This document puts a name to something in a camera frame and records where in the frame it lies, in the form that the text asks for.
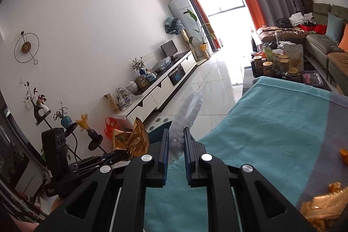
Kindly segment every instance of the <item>orange pillow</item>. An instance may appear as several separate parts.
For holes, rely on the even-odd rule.
[[[343,32],[343,37],[338,47],[348,53],[348,24],[345,26],[345,31]]]

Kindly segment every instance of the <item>computer monitor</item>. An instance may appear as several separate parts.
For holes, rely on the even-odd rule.
[[[174,54],[177,53],[177,48],[174,45],[172,40],[170,40],[169,42],[161,45],[161,49],[163,50],[165,56],[170,56],[172,59],[177,58],[177,56],[174,57]]]

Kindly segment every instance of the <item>red box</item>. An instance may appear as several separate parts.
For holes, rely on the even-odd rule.
[[[313,31],[316,26],[306,27],[304,25],[299,24],[298,27],[303,29],[303,30],[305,30],[305,31],[307,31],[307,32],[310,32],[310,31]]]

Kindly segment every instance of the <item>black robotic device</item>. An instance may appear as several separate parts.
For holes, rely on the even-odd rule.
[[[53,128],[42,132],[41,140],[51,177],[51,180],[44,185],[48,197],[59,195],[61,198],[66,198],[100,166],[129,160],[129,155],[125,150],[117,150],[69,165],[65,152],[66,138],[63,128]]]
[[[166,182],[168,138],[165,129],[161,142],[150,144],[147,154],[127,166],[100,167],[35,232],[142,232],[146,188]],[[207,187],[209,232],[316,231],[251,165],[224,164],[206,153],[188,128],[184,138],[187,182]],[[329,232],[347,231],[346,227],[347,207]]]

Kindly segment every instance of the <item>black countertop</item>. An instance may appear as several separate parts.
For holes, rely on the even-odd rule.
[[[180,53],[177,55],[177,58],[175,58],[174,60],[172,60],[172,62],[162,71],[157,72],[157,79],[153,80],[152,82],[150,82],[146,87],[139,89],[135,95],[142,95],[148,88],[150,88],[153,84],[158,84],[159,81],[158,79],[161,78],[161,76],[163,76],[164,73],[166,73],[171,67],[173,67],[178,61],[180,61],[183,57],[185,57],[185,55],[187,55],[189,53],[189,51]]]

